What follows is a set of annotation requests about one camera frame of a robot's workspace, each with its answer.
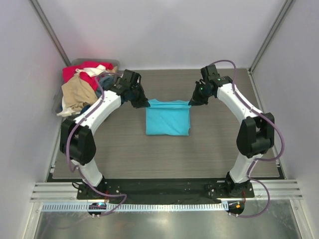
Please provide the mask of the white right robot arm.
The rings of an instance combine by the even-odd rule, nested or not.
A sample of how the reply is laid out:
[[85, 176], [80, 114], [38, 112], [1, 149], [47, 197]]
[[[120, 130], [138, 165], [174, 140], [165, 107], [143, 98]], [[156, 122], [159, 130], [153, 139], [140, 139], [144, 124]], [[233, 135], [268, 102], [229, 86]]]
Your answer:
[[227, 196], [240, 197], [249, 187], [250, 174], [259, 158], [274, 146], [274, 116], [256, 109], [234, 85], [222, 77], [214, 64], [200, 70], [202, 78], [195, 83], [189, 105], [208, 104], [210, 97], [223, 102], [240, 123], [236, 138], [239, 151], [232, 169], [226, 174], [221, 190]]

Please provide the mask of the turquoise t shirt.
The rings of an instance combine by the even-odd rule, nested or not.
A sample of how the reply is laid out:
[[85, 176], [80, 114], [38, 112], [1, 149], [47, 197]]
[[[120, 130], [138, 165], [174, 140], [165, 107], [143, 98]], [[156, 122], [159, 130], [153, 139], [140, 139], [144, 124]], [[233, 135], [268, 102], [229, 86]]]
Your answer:
[[146, 135], [188, 136], [190, 108], [188, 101], [149, 100], [146, 108]]

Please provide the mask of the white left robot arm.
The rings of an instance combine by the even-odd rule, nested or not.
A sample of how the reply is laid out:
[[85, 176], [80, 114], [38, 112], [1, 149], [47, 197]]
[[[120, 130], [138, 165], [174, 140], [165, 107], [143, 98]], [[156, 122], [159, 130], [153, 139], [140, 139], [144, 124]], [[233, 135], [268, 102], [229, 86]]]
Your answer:
[[101, 90], [99, 99], [75, 119], [66, 119], [61, 124], [60, 151], [66, 156], [71, 172], [78, 171], [88, 193], [101, 199], [107, 189], [105, 178], [95, 162], [96, 144], [94, 134], [102, 122], [125, 102], [135, 109], [149, 107], [139, 73], [125, 70]]

